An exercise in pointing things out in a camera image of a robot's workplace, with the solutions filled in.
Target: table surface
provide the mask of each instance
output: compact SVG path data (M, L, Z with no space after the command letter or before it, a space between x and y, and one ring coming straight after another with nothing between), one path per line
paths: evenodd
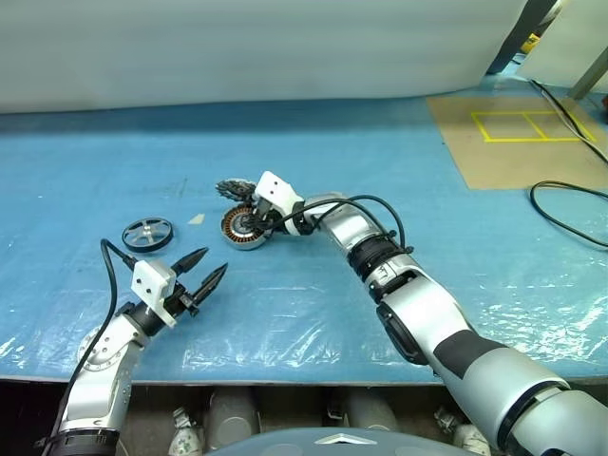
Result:
M461 95L537 96L505 76ZM255 181L266 169L304 196L389 200L414 257L482 335L566 377L608 373L605 251L548 224L524 190L467 189L425 99L412 98L0 116L0 377L69 377L108 304L99 239L120 242L129 222L159 216L176 235L148 257L211 249L186 285L230 266L197 318L184 315L155 337L136 381L436 382L397 354L363 285L322 235L277 236L253 252L224 243L219 221L231 201L214 184ZM540 198L605 236L605 202L574 193ZM200 213L202 224L188 224ZM116 268L125 301L130 276Z

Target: small paper piece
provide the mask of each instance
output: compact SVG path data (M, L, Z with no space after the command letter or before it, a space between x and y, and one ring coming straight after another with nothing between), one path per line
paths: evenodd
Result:
M189 225L200 225L204 220L205 220L204 214L196 214L195 216L190 218L190 221L188 221L188 224Z
M608 167L541 97L431 97L428 107L468 188L526 188L538 181L608 186ZM582 132L606 150L603 129L576 106Z

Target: small wheel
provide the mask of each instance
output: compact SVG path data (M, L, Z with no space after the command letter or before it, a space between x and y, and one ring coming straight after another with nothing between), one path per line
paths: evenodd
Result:
M173 225L164 218L142 218L124 228L123 242L138 254L154 252L173 238Z

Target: yellow square outline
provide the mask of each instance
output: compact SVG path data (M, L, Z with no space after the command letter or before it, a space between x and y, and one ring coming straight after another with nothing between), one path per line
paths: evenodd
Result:
M473 122L477 125L477 128L482 133L484 137L485 143L571 143L579 141L577 137L570 138L550 138L545 135L544 131L531 119L530 116L534 116L536 114L552 114L558 115L555 111L471 111L471 118ZM568 114L574 119L574 121L579 125L582 132L585 134L590 141L595 143L597 140L591 134L591 132L585 127L585 125L577 119L574 114L568 111ZM478 116L522 116L531 126L534 128L534 131L539 135L538 138L492 138L490 134L484 127L484 124L479 119Z

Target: cardboard sheet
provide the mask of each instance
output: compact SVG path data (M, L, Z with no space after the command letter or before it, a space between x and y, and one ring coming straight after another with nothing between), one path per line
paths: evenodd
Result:
M608 187L608 167L542 98L430 97L427 103L469 188L524 188L542 180ZM606 150L603 129L577 106L570 112Z
M555 86L573 86L608 45L607 0L567 2L517 74ZM608 74L593 88L608 91Z
M0 112L457 90L481 81L524 4L0 1Z

